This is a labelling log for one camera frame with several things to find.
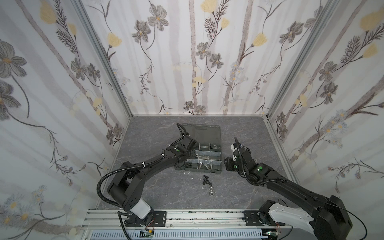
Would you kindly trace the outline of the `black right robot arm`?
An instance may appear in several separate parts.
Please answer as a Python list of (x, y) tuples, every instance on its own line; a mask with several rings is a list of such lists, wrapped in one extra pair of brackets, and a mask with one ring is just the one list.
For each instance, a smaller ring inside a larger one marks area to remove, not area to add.
[(257, 221), (264, 226), (284, 223), (313, 234), (318, 240), (345, 240), (353, 223), (344, 203), (336, 196), (325, 197), (288, 180), (272, 167), (257, 163), (249, 148), (237, 139), (231, 146), (232, 157), (225, 159), (226, 169), (237, 172), (252, 186), (266, 187), (297, 205), (283, 206), (266, 201), (258, 210)]

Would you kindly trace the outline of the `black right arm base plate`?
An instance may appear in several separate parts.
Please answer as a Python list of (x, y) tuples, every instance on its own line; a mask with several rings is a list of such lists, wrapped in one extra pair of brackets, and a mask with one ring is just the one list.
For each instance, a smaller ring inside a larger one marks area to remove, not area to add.
[(243, 220), (247, 227), (277, 227), (279, 225), (285, 226), (283, 223), (273, 222), (271, 217), (262, 215), (260, 217), (258, 210), (243, 211)]

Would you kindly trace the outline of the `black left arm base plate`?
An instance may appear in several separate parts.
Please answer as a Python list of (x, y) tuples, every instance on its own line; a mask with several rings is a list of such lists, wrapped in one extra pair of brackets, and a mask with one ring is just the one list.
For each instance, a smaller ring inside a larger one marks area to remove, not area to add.
[(123, 218), (125, 227), (165, 227), (167, 219), (166, 211), (152, 211), (144, 219), (136, 215)]

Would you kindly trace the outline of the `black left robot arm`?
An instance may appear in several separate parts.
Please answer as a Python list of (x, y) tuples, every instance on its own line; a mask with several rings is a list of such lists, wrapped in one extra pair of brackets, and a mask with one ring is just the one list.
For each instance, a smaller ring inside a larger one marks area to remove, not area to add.
[(141, 163), (124, 163), (119, 169), (101, 177), (97, 183), (99, 198), (127, 213), (133, 213), (143, 225), (149, 224), (154, 210), (142, 199), (146, 181), (165, 169), (183, 165), (196, 144), (197, 141), (192, 137), (183, 136), (158, 156)]

